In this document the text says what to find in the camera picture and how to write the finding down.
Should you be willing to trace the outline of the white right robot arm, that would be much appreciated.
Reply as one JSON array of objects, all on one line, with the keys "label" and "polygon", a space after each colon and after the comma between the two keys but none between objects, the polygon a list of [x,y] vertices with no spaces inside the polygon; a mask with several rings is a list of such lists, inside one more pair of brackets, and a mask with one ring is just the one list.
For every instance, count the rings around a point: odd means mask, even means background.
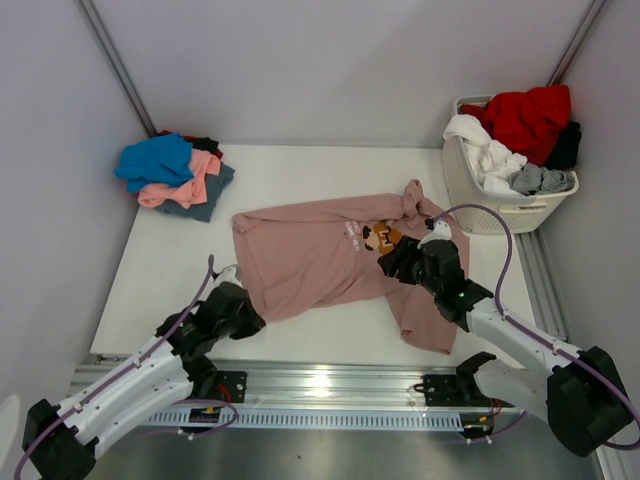
[{"label": "white right robot arm", "polygon": [[445,320],[518,362],[513,368],[492,354],[470,358],[470,370],[455,380],[463,402],[504,400],[544,421],[580,457],[611,447],[616,434],[638,422],[639,411],[607,352],[582,350],[510,313],[497,293],[467,277],[452,241],[403,237],[378,263],[386,276],[429,292]]}]

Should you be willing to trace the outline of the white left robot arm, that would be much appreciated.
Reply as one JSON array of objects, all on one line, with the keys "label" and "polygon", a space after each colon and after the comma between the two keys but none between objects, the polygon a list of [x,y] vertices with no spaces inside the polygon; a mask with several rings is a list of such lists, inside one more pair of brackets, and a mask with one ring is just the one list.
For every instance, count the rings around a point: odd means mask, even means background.
[{"label": "white left robot arm", "polygon": [[56,404],[34,404],[14,476],[32,464],[44,479],[83,479],[126,434],[174,404],[230,408],[231,389],[208,354],[218,341],[252,337],[265,325],[247,291],[222,282],[167,317],[143,347],[94,384]]}]

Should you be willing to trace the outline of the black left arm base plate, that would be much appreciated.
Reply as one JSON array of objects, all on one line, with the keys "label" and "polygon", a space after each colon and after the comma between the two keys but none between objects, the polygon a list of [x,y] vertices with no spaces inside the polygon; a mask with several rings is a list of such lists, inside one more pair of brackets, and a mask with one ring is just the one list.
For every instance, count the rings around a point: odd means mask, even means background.
[{"label": "black left arm base plate", "polygon": [[241,404],[245,401],[248,374],[245,371],[216,371],[194,383],[194,399],[221,400]]}]

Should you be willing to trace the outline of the dusty pink graphic t-shirt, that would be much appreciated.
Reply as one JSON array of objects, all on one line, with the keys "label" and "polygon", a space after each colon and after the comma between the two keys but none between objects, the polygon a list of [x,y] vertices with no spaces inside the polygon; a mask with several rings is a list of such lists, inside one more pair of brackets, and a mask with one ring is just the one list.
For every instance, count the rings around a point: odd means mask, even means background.
[{"label": "dusty pink graphic t-shirt", "polygon": [[266,321],[312,308],[383,297],[402,339],[448,354],[457,327],[422,287],[384,275],[378,260],[403,236],[420,240],[426,220],[441,214],[410,181],[402,194],[331,199],[239,213],[232,218],[241,281]]}]

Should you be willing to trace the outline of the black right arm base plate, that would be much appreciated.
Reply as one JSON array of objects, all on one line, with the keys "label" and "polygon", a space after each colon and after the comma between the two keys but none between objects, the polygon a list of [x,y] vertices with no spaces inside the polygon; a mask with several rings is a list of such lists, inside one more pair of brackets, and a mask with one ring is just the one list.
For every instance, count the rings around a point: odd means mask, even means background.
[{"label": "black right arm base plate", "polygon": [[426,405],[432,407],[482,407],[499,406],[512,408],[500,400],[490,400],[483,395],[470,375],[427,374],[412,389],[422,394]]}]

